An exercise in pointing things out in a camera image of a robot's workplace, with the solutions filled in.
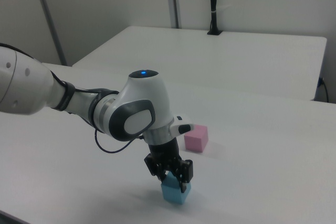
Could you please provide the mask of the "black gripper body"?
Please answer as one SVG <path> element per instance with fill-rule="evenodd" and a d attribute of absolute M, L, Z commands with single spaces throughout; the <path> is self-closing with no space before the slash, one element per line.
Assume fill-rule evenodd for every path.
<path fill-rule="evenodd" d="M 180 151 L 177 139 L 162 145 L 149 145 L 150 154 L 144 159 L 150 174 L 157 177 L 160 170 L 171 172 L 177 179 L 182 176 L 187 183 L 193 178 L 193 161 L 183 160 L 180 157 Z"/>

